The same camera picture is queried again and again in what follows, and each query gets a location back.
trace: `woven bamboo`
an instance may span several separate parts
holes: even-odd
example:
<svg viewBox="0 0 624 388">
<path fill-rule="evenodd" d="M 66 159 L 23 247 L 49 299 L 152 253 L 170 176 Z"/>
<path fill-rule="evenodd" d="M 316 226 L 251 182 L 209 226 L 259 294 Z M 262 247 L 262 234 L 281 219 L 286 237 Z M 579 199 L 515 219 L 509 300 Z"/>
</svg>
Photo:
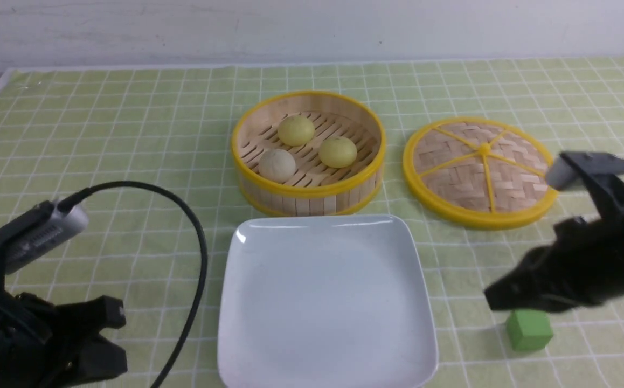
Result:
<svg viewBox="0 0 624 388">
<path fill-rule="evenodd" d="M 550 162 L 544 147 L 517 128 L 460 118 L 413 135 L 404 172 L 435 211 L 469 226 L 507 228 L 534 221 L 553 203 L 556 192 L 544 182 Z"/>
</svg>

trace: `robotic arm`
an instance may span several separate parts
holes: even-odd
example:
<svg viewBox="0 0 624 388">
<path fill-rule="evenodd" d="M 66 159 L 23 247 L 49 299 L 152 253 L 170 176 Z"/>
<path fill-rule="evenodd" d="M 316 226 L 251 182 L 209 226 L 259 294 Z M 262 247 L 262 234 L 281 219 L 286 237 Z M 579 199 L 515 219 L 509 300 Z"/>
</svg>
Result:
<svg viewBox="0 0 624 388">
<path fill-rule="evenodd" d="M 122 300 L 99 297 L 55 306 L 30 293 L 5 291 L 5 275 L 85 229 L 79 206 L 68 212 L 44 201 L 0 228 L 0 386 L 75 386 L 127 371 L 125 351 L 99 334 L 120 329 Z"/>
<path fill-rule="evenodd" d="M 484 290 L 492 311 L 560 313 L 624 295 L 624 160 L 608 153 L 563 152 L 546 174 L 559 191 L 580 183 L 600 219 L 569 218 L 556 241 L 531 249 L 516 268 Z"/>
</svg>

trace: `white square plate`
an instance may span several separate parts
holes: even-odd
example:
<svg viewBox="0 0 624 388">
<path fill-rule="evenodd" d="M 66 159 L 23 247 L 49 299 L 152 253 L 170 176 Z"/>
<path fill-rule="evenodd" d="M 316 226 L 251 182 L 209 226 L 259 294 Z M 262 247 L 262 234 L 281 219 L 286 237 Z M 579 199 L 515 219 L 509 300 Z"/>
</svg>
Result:
<svg viewBox="0 0 624 388">
<path fill-rule="evenodd" d="M 235 231 L 218 334 L 229 388 L 415 388 L 438 359 L 400 218 L 252 219 Z"/>
</svg>

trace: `table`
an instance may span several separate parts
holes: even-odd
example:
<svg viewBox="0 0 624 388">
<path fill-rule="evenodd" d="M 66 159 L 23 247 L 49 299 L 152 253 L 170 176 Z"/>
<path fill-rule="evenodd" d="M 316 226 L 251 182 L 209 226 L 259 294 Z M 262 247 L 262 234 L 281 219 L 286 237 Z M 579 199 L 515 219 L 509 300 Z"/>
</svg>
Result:
<svg viewBox="0 0 624 388">
<path fill-rule="evenodd" d="M 356 98 L 383 121 L 386 176 L 362 213 L 390 213 L 415 238 L 438 327 L 440 367 L 426 386 L 624 386 L 624 300 L 554 315 L 555 339 L 510 350 L 482 296 L 524 252 L 571 214 L 594 214 L 582 192 L 560 196 L 538 223 L 470 231 L 411 196 L 401 174 L 406 139 L 431 121 L 484 116 L 530 133 L 551 152 L 624 156 L 624 57 L 327 64 L 270 68 L 113 68 L 11 71 L 0 90 L 0 226 L 33 204 L 90 184 L 135 179 L 170 189 L 206 227 L 209 282 L 166 386 L 223 384 L 216 365 L 219 298 L 231 235 L 262 217 L 235 180 L 229 133 L 269 96 L 321 89 Z M 126 189 L 85 204 L 87 231 L 8 279 L 12 292 L 56 303 L 123 298 L 128 324 L 105 332 L 128 351 L 129 373 L 105 386 L 147 386 L 177 338 L 198 275 L 196 238 L 179 209 Z"/>
</svg>

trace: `green foam block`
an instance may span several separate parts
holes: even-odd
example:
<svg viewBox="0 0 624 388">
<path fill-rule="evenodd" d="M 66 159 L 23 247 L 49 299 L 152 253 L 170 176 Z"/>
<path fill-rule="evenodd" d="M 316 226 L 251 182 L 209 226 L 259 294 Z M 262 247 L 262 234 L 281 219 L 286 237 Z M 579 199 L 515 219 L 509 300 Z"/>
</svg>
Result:
<svg viewBox="0 0 624 388">
<path fill-rule="evenodd" d="M 506 321 L 506 332 L 515 351 L 544 349 L 554 336 L 549 317 L 542 311 L 515 310 Z"/>
</svg>

